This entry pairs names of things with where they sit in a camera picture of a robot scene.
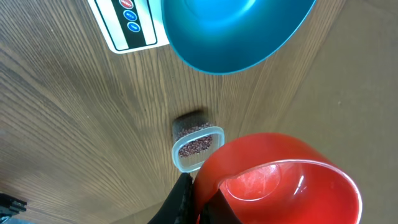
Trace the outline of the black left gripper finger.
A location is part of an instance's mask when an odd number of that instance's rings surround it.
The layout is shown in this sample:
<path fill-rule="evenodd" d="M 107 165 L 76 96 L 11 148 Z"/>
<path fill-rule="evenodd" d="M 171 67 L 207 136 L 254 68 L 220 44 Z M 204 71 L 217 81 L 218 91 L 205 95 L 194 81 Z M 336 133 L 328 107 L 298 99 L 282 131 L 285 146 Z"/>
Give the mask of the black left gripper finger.
<path fill-rule="evenodd" d="M 195 214 L 193 177 L 182 173 L 149 224 L 241 224 L 220 190 Z"/>

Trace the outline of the red scoop with blue handle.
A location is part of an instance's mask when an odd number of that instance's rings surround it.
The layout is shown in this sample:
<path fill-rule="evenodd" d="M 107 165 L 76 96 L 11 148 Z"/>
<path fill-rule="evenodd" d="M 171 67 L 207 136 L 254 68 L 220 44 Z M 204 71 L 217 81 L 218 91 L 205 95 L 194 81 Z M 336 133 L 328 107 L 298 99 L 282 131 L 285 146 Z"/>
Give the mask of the red scoop with blue handle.
<path fill-rule="evenodd" d="M 195 216 L 220 193 L 241 223 L 349 223 L 361 220 L 358 186 L 305 142 L 257 133 L 217 149 L 193 183 Z"/>

